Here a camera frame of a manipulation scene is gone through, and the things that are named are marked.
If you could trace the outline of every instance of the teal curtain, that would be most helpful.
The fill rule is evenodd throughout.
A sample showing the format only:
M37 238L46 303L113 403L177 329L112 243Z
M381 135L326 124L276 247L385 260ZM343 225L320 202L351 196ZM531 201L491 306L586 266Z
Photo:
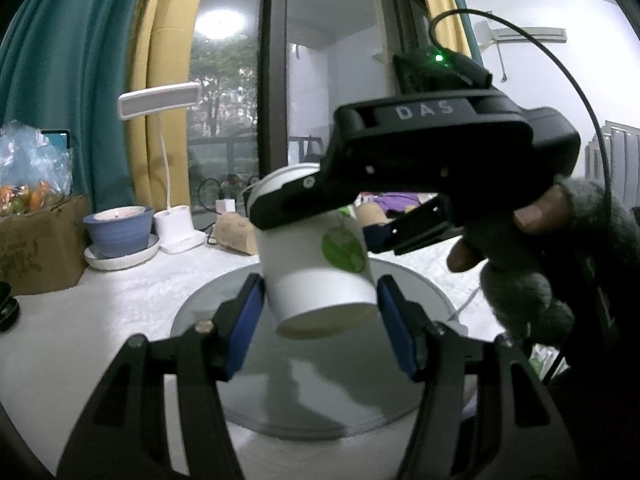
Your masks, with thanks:
M124 124L138 0L25 0L0 44L0 120L71 132L74 193L131 205Z
M455 0L456 5L459 9L466 9L466 0ZM469 50L471 51L472 59L478 63L480 66L484 66L482 62L482 55L480 53L480 48L478 47L478 40L476 40L476 34L474 33L474 28L471 25L471 18L468 14L461 14L460 18L462 19L462 26L465 29L466 40L469 43Z

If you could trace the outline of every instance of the blue flower pot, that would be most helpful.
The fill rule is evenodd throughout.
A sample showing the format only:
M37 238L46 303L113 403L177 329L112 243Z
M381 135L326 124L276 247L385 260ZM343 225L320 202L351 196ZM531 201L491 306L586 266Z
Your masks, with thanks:
M119 258L146 249L153 216L152 207L128 206L85 216L83 222L97 249Z

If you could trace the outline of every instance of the white radiator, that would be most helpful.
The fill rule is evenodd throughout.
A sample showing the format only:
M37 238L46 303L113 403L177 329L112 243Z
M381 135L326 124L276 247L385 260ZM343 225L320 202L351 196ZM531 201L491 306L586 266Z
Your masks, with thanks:
M605 122L602 129L611 170L611 190L628 207L640 205L640 129ZM585 148L585 176L604 182L598 139Z

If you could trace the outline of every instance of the table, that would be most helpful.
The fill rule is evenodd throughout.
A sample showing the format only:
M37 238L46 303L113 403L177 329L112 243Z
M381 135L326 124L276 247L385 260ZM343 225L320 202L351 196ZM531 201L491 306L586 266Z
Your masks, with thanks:
M448 272L445 258L454 242L405 256L387 253L379 257L427 276L457 309L478 288L479 269L462 275ZM55 471L86 400L130 335L145 333L150 340L167 337L175 314L194 291L257 261L256 256L202 246L183 254L159 253L133 269L88 269L74 288L18 298L22 316L10 332L0 335L0 400L44 465ZM460 322L475 338L491 340L502 331L482 293L460 314ZM168 436L174 468L186 472L174 386L168 378ZM232 424L230 433L249 480L284 474L297 479L383 479L397 469L412 422L407 416L388 431L382 428L367 434L364 441L350 437L292 443Z

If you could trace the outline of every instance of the purple cloth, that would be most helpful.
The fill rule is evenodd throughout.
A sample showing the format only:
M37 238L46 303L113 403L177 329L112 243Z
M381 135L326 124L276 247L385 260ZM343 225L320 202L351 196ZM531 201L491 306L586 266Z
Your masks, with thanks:
M389 211L404 213L408 205L420 205L417 193L385 193L374 197L373 202L378 204L385 214Z

